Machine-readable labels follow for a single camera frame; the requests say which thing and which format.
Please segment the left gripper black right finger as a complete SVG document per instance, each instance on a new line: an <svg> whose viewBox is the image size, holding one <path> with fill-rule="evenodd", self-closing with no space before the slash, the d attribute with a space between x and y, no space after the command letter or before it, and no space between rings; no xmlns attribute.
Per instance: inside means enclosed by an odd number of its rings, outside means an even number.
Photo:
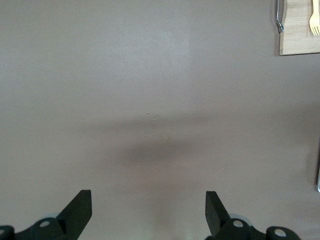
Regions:
<svg viewBox="0 0 320 240"><path fill-rule="evenodd" d="M299 240L292 230L281 226L270 226L260 232L247 221L231 217L215 191L205 195L205 218L210 230L208 240Z"/></svg>

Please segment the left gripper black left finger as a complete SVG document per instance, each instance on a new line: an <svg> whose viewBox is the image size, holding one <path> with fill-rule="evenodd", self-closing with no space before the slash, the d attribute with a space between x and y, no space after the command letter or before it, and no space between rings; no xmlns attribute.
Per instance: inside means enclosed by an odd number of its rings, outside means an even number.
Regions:
<svg viewBox="0 0 320 240"><path fill-rule="evenodd" d="M15 232L11 225L0 227L2 240L77 240L92 217L92 192L81 190L56 216L38 220Z"/></svg>

